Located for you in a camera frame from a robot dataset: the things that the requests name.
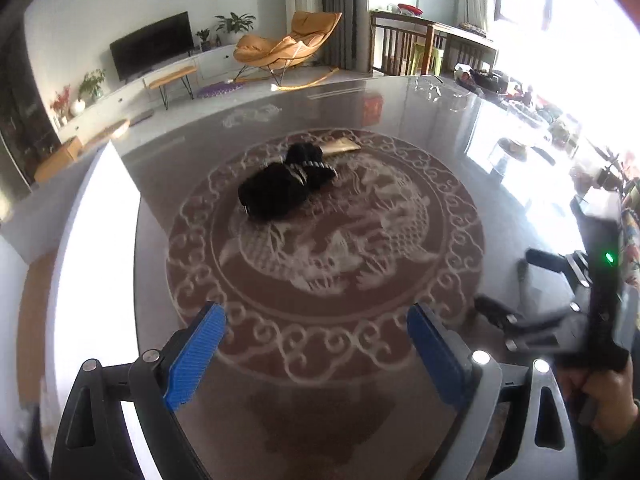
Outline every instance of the white vase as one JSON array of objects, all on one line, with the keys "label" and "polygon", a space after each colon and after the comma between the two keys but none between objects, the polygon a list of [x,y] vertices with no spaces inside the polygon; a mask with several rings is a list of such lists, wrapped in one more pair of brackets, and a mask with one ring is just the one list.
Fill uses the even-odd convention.
[{"label": "white vase", "polygon": [[245,34],[245,32],[228,32],[226,34],[226,44],[235,45]]},{"label": "white vase", "polygon": [[73,115],[73,117],[77,117],[84,111],[85,107],[86,103],[82,101],[82,99],[78,99],[72,103],[69,107],[69,111],[71,111],[71,115]]}]

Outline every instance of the purple mat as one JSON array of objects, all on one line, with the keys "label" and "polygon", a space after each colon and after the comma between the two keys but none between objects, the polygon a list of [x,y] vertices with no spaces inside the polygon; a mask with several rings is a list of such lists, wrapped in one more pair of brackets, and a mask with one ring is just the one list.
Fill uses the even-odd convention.
[{"label": "purple mat", "polygon": [[244,83],[215,83],[198,90],[198,97],[201,99],[206,99],[207,97],[215,97],[216,95],[228,94],[229,92],[238,90],[242,86],[244,86]]}]

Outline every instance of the plastic stool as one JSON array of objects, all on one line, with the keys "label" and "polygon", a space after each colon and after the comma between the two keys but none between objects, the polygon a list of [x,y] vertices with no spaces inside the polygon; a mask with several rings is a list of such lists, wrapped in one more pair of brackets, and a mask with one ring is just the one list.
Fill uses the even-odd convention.
[{"label": "plastic stool", "polygon": [[[420,43],[414,43],[414,58],[411,60],[411,74],[415,75],[417,70],[422,67],[422,58],[424,57],[424,45]],[[433,75],[440,75],[440,69],[442,68],[442,59],[444,58],[444,50],[441,48],[433,47],[431,49],[431,59],[429,60],[429,69],[433,66]]]}]

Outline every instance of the television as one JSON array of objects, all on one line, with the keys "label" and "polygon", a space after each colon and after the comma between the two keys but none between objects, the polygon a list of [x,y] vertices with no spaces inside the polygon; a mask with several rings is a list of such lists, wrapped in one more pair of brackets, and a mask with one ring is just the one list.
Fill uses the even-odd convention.
[{"label": "television", "polygon": [[194,49],[188,12],[140,28],[110,44],[120,80]]}]

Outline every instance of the gray curtain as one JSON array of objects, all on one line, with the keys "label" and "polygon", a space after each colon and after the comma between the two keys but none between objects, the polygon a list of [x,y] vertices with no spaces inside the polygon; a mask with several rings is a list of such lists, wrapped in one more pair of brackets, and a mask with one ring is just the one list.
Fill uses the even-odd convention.
[{"label": "gray curtain", "polygon": [[322,0],[325,12],[342,19],[324,44],[322,61],[330,66],[366,72],[369,59],[368,0]]}]

